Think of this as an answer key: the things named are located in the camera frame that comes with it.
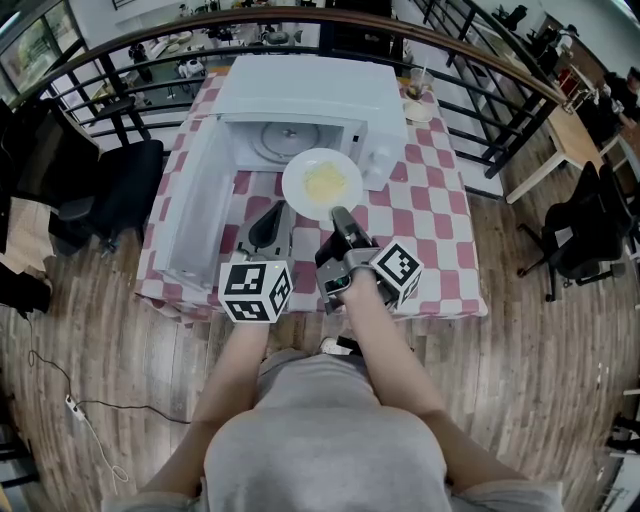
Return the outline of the wooden desk white legs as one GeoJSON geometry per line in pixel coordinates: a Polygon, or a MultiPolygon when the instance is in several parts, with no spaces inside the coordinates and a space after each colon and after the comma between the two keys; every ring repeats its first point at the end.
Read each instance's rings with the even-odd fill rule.
{"type": "Polygon", "coordinates": [[[558,106],[551,112],[546,123],[549,126],[555,153],[506,196],[508,204],[518,201],[563,162],[577,168],[583,168],[591,162],[597,170],[603,165],[598,148],[576,114],[569,114],[558,106]]]}

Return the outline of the large black screen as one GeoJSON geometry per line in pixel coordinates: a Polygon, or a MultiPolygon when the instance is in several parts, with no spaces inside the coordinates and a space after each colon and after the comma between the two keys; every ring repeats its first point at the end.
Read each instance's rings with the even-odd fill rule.
{"type": "Polygon", "coordinates": [[[53,99],[21,105],[0,137],[0,186],[57,208],[93,196],[99,146],[53,99]]]}

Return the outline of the person's right hand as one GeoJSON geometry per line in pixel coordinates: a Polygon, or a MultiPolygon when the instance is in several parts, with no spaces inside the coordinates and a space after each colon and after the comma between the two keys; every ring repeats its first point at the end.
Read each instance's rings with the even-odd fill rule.
{"type": "Polygon", "coordinates": [[[370,268],[357,268],[350,275],[350,284],[340,294],[341,300],[348,304],[357,299],[378,296],[378,282],[376,273],[370,268]]]}

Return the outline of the clear plastic cup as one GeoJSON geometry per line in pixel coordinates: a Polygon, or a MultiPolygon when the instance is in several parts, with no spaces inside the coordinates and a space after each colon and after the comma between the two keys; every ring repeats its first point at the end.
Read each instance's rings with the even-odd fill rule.
{"type": "Polygon", "coordinates": [[[420,101],[433,81],[433,75],[424,67],[412,68],[410,70],[409,83],[406,88],[406,96],[412,100],[420,101]]]}

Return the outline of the white round lid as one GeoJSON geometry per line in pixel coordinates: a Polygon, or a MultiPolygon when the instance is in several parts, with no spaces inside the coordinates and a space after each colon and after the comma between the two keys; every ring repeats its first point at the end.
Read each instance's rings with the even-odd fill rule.
{"type": "Polygon", "coordinates": [[[406,99],[403,111],[405,118],[413,123],[429,123],[433,118],[431,108],[416,100],[406,99]]]}

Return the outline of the black railing wooden handrail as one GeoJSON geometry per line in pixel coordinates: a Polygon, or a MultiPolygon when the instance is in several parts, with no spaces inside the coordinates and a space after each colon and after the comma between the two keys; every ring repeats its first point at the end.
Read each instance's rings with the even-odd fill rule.
{"type": "Polygon", "coordinates": [[[107,106],[115,100],[137,92],[198,83],[199,77],[194,76],[140,86],[125,85],[123,75],[129,71],[138,70],[140,66],[132,64],[117,68],[111,59],[112,54],[156,36],[198,29],[206,29],[213,34],[218,34],[232,26],[251,23],[261,26],[284,22],[316,25],[319,28],[319,40],[311,46],[269,45],[265,42],[243,43],[239,46],[198,50],[195,54],[198,57],[221,56],[223,58],[245,54],[309,54],[387,65],[392,67],[398,76],[404,76],[413,67],[401,58],[400,50],[405,43],[415,43],[422,49],[441,50],[446,53],[448,64],[456,65],[457,62],[463,61],[470,67],[478,66],[485,70],[490,80],[503,77],[511,81],[523,97],[521,103],[516,103],[505,96],[501,89],[495,91],[485,89],[477,78],[466,80],[437,70],[430,72],[435,80],[465,90],[473,101],[471,107],[463,107],[447,101],[442,101],[440,105],[445,110],[480,123],[483,130],[480,136],[458,129],[453,130],[452,133],[458,138],[485,146],[486,149],[481,155],[465,151],[459,152],[458,155],[465,160],[486,166],[485,175],[492,178],[525,145],[555,108],[565,102],[566,97],[544,75],[535,59],[507,30],[501,29],[499,35],[512,46],[519,59],[516,63],[500,57],[495,49],[484,51],[468,43],[466,32],[472,28],[473,20],[479,14],[479,7],[471,3],[461,33],[458,37],[452,37],[447,30],[436,31],[425,25],[334,8],[257,7],[205,13],[121,36],[84,54],[80,54],[78,48],[72,46],[62,57],[60,64],[27,91],[11,100],[8,106],[16,109],[21,104],[40,97],[44,91],[52,87],[55,80],[71,75],[77,68],[91,62],[100,64],[99,74],[53,94],[53,100],[61,101],[65,96],[98,82],[109,84],[112,90],[94,99],[86,99],[76,107],[70,107],[68,109],[70,112],[75,112],[76,109],[93,109],[97,104],[107,106]],[[476,103],[479,97],[485,99],[486,107],[490,111],[488,114],[485,114],[482,106],[476,103]]]}

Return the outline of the white round plate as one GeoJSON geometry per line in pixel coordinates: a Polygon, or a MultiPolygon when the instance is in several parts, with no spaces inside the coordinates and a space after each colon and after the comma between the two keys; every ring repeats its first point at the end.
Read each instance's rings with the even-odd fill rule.
{"type": "Polygon", "coordinates": [[[343,206],[351,211],[358,205],[363,195],[363,181],[359,168],[348,156],[332,149],[314,148],[300,153],[287,164],[282,177],[282,191],[287,203],[298,214],[311,220],[329,221],[334,207],[343,206]],[[304,190],[305,172],[324,162],[334,163],[347,177],[344,195],[336,204],[314,203],[304,190]]]}

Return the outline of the black office chair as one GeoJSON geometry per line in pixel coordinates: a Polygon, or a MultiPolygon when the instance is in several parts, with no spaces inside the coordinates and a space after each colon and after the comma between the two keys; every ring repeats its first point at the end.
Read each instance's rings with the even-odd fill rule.
{"type": "Polygon", "coordinates": [[[164,169],[164,146],[143,140],[103,153],[68,183],[57,212],[50,215],[54,251],[71,256],[96,237],[115,252],[120,235],[140,240],[164,169]]]}
{"type": "Polygon", "coordinates": [[[625,275],[621,262],[624,239],[635,223],[612,168],[585,164],[569,200],[552,205],[540,232],[521,223],[525,232],[542,251],[540,260],[517,270],[522,278],[541,265],[548,266],[550,292],[545,301],[556,300],[556,278],[563,286],[584,286],[625,275]]]}

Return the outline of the brown cardboard box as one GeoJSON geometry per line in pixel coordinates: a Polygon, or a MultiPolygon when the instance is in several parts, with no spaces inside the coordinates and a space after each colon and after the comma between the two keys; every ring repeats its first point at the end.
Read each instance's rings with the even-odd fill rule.
{"type": "Polygon", "coordinates": [[[44,262],[54,256],[49,234],[51,208],[26,199],[12,198],[8,237],[0,263],[16,274],[45,277],[44,262]]]}

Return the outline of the black bag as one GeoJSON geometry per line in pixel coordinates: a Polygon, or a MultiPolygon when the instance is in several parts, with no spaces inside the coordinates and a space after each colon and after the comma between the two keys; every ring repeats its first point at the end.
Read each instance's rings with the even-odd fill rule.
{"type": "Polygon", "coordinates": [[[39,311],[47,313],[51,286],[26,272],[19,274],[0,263],[0,305],[15,309],[22,317],[39,311]]]}

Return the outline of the person's right forearm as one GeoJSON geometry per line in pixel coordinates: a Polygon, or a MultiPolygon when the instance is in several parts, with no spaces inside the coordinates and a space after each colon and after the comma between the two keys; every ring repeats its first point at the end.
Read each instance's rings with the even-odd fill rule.
{"type": "Polygon", "coordinates": [[[441,395],[381,298],[345,294],[343,301],[380,403],[420,418],[443,415],[441,395]]]}

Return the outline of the white microwave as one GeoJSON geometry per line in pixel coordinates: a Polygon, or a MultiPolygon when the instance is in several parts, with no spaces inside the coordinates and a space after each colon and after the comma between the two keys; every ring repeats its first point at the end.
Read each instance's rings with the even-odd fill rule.
{"type": "Polygon", "coordinates": [[[283,177],[294,158],[266,154],[260,134],[274,122],[316,125],[314,148],[348,156],[360,170],[363,194],[384,188],[408,141],[388,66],[316,56],[237,58],[192,140],[160,234],[157,272],[198,291],[213,287],[237,173],[283,177]]]}

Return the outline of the red white checkered tablecloth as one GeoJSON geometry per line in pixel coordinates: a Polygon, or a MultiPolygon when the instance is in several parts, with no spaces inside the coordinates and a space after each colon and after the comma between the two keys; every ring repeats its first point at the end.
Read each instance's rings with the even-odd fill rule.
{"type": "MultiPolygon", "coordinates": [[[[178,129],[152,207],[137,270],[136,293],[183,324],[203,320],[219,309],[217,292],[188,289],[157,272],[154,263],[192,140],[227,73],[227,68],[220,67],[208,74],[178,129]]],[[[379,192],[365,193],[353,215],[380,245],[397,239],[424,265],[420,283],[400,308],[400,314],[484,316],[487,307],[481,296],[469,204],[451,146],[452,130],[441,116],[435,95],[427,92],[423,100],[431,120],[408,126],[409,143],[389,183],[379,192]]]]}

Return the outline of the window with green view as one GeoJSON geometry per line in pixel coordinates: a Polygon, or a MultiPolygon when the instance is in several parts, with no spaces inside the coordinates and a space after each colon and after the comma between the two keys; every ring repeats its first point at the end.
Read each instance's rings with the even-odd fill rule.
{"type": "Polygon", "coordinates": [[[81,39],[73,15],[58,2],[12,41],[0,40],[0,97],[10,103],[81,39]]]}

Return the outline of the person's grey shirt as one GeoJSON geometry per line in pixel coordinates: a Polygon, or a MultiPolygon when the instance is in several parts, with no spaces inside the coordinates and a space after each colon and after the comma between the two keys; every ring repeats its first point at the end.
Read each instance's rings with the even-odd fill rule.
{"type": "Polygon", "coordinates": [[[381,405],[355,356],[272,356],[255,406],[202,454],[197,497],[142,491],[106,500],[102,512],[564,512],[552,483],[453,491],[435,435],[381,405]]]}

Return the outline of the person's left forearm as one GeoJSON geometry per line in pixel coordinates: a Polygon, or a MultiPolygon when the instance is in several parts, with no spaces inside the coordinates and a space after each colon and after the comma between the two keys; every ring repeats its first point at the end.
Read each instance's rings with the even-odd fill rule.
{"type": "Polygon", "coordinates": [[[191,427],[220,427],[253,407],[269,325],[238,323],[200,394],[191,427]]]}

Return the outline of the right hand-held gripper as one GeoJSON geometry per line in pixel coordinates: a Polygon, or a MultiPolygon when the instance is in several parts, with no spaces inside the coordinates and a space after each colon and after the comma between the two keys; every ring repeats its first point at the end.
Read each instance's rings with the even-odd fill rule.
{"type": "Polygon", "coordinates": [[[358,269],[374,272],[385,306],[397,310],[417,290],[422,262],[399,241],[377,246],[343,206],[331,210],[331,219],[334,233],[315,255],[325,312],[332,314],[343,305],[340,295],[351,286],[358,269]]]}

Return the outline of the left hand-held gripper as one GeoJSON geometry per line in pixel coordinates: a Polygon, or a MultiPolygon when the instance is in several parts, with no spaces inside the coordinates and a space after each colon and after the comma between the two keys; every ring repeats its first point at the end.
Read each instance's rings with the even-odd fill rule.
{"type": "Polygon", "coordinates": [[[218,300],[234,323],[275,323],[293,292],[292,211],[280,200],[241,227],[236,249],[220,266],[218,300]]]}

